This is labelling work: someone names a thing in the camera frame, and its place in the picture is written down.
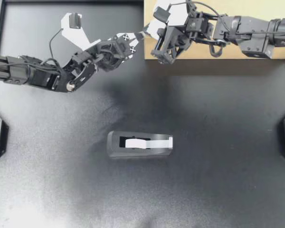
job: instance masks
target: cardboard box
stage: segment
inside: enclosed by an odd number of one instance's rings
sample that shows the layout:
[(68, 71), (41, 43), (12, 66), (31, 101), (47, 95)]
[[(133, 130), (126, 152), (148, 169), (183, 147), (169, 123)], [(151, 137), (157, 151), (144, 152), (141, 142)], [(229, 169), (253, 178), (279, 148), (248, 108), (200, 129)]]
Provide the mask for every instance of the cardboard box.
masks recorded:
[[(201, 2), (210, 5), (219, 14), (228, 14), (229, 16), (251, 16), (263, 20), (285, 18), (285, 0), (201, 0)], [(144, 24), (147, 25), (153, 19), (153, 8), (156, 0), (144, 0)], [(212, 13), (211, 10), (196, 5), (198, 11)], [(154, 59), (151, 51), (154, 49), (156, 40), (147, 38), (145, 40), (145, 59)], [(246, 59), (240, 48), (236, 45), (228, 45), (223, 50), (220, 59)], [(285, 59), (285, 47), (274, 49), (274, 59)], [(184, 52), (179, 59), (214, 59), (209, 53), (208, 45), (193, 43), (191, 47)]]

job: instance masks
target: white tape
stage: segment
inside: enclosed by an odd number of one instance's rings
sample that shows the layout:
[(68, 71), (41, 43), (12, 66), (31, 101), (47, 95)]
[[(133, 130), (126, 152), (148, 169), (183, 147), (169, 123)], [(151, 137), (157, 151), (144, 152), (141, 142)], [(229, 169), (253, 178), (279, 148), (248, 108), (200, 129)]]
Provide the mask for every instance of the white tape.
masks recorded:
[(173, 137), (169, 137), (169, 140), (143, 140), (143, 139), (127, 139), (125, 141), (126, 148), (137, 149), (159, 149), (169, 148), (173, 149)]

